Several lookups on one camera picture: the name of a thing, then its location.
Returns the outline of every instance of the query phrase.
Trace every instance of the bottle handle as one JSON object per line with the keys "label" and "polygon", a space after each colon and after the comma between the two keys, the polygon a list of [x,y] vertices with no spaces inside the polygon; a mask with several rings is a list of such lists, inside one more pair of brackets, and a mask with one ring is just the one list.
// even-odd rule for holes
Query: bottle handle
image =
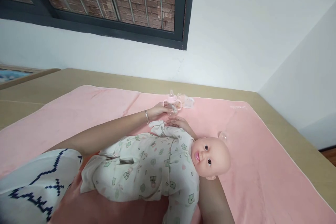
{"label": "bottle handle", "polygon": [[177,110],[180,111],[180,110],[182,109],[182,102],[181,102],[181,100],[177,100],[177,101],[180,102],[180,104],[181,104],[181,105],[180,105],[180,108],[177,109]]}

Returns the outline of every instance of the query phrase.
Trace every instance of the baby bottle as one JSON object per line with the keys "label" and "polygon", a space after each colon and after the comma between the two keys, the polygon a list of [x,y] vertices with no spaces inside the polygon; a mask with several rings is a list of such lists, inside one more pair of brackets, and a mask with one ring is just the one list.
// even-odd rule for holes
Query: baby bottle
{"label": "baby bottle", "polygon": [[164,100],[162,104],[165,105],[165,102],[167,102],[167,108],[173,111],[172,113],[168,113],[169,116],[176,116],[182,108],[182,102],[177,99],[177,96],[174,95],[172,89],[170,90],[167,100]]}

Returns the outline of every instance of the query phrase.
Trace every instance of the silver bangle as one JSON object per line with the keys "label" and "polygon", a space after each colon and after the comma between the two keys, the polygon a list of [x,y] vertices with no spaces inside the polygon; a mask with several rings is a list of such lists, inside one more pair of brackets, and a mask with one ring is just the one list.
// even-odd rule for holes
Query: silver bangle
{"label": "silver bangle", "polygon": [[147,110],[145,110],[145,113],[146,113],[146,118],[147,118],[147,124],[149,124],[149,117],[148,117]]}

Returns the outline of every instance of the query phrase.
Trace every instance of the bottle cap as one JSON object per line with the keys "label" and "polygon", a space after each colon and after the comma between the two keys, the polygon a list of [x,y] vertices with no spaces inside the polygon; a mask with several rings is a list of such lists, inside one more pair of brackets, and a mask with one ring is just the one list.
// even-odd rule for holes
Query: bottle cap
{"label": "bottle cap", "polygon": [[168,103],[175,103],[175,102],[177,102],[177,96],[174,95],[172,89],[170,90],[170,94],[168,95],[167,102]]}

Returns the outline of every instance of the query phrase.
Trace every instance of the window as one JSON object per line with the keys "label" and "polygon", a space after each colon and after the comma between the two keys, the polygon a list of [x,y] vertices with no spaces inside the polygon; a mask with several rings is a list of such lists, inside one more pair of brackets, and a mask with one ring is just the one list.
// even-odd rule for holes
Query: window
{"label": "window", "polygon": [[192,0],[0,0],[0,18],[187,49]]}

